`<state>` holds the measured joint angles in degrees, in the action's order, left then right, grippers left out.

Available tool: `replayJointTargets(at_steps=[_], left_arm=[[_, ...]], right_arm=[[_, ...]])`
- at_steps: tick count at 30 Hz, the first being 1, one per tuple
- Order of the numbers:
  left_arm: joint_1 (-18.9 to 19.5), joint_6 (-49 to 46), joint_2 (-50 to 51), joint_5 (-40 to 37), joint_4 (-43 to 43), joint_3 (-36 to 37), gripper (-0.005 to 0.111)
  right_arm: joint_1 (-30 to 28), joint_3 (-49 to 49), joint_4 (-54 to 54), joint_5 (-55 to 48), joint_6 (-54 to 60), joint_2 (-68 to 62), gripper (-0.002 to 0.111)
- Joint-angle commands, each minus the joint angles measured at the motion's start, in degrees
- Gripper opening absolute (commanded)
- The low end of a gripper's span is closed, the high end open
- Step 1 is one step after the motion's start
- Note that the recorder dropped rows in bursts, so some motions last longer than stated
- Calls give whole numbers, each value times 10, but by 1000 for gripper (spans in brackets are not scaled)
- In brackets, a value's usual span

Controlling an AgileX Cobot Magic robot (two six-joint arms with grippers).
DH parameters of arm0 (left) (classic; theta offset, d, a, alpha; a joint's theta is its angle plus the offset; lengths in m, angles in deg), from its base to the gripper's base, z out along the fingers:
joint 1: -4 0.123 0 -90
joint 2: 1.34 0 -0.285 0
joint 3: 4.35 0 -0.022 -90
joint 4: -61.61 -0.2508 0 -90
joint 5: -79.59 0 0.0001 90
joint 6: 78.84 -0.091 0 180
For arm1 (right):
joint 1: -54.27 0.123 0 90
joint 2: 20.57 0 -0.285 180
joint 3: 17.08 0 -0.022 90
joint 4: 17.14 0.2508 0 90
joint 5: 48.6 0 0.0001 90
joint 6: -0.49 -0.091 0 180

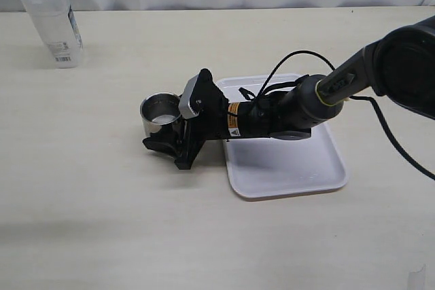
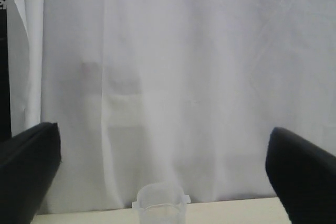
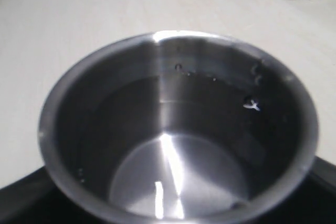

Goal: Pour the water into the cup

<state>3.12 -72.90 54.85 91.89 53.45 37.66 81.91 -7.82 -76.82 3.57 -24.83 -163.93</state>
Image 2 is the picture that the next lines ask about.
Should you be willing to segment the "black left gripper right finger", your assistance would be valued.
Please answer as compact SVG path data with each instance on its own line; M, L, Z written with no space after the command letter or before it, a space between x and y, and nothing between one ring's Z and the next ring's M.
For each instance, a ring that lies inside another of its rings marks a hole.
M335 223L335 156L283 127L270 134L268 179L291 223Z

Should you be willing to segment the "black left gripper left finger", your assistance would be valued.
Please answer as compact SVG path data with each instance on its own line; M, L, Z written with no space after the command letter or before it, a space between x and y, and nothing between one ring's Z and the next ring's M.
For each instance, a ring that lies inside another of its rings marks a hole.
M57 123L40 123L1 142L1 223L31 223L60 163Z

